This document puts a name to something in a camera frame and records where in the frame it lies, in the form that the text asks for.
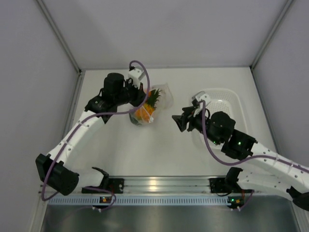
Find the fake pineapple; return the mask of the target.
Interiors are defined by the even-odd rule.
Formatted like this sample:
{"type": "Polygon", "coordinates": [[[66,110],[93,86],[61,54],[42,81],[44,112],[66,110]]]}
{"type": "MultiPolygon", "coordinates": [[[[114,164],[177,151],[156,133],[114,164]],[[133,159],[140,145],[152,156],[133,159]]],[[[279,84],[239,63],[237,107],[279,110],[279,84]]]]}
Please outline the fake pineapple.
{"type": "Polygon", "coordinates": [[[148,99],[146,100],[145,104],[138,109],[134,113],[134,117],[138,121],[150,123],[153,121],[152,114],[157,108],[157,102],[161,97],[161,91],[159,88],[152,89],[148,94],[148,99]]]}

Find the clear polka dot zip bag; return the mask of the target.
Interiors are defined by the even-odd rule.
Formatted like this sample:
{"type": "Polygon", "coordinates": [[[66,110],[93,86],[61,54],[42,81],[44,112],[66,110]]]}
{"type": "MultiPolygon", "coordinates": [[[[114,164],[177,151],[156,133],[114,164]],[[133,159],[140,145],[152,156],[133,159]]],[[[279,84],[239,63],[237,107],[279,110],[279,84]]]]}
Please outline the clear polka dot zip bag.
{"type": "Polygon", "coordinates": [[[129,114],[133,125],[141,126],[153,123],[159,114],[173,105],[173,95],[168,83],[151,86],[145,104],[129,114]]]}

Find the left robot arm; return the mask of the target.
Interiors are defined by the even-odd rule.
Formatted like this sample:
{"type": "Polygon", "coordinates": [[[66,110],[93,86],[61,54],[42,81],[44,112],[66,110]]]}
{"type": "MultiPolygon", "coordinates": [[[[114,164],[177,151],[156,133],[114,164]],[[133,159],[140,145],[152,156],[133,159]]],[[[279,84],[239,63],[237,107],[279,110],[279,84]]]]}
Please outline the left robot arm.
{"type": "Polygon", "coordinates": [[[73,163],[81,154],[83,146],[102,128],[117,108],[124,104],[139,107],[144,103],[146,93],[142,78],[145,72],[134,68],[128,72],[128,78],[120,73],[110,73],[104,79],[99,94],[86,105],[77,123],[68,134],[48,154],[40,154],[36,166],[43,187],[51,187],[66,196],[76,188],[93,187],[98,193],[108,190],[108,174],[93,167],[88,172],[75,171],[73,163]]]}

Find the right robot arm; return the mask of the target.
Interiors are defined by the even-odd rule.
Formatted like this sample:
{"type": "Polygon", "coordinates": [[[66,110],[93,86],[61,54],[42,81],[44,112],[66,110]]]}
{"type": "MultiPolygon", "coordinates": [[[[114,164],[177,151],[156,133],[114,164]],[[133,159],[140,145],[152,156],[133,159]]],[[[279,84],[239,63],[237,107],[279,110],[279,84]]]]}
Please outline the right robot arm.
{"type": "Polygon", "coordinates": [[[309,169],[266,148],[255,138],[234,128],[236,122],[219,111],[209,117],[203,109],[185,107],[173,115],[180,131],[197,130],[204,136],[209,153],[229,166],[225,186],[231,192],[255,190],[290,200],[303,210],[309,209],[309,169]]]}

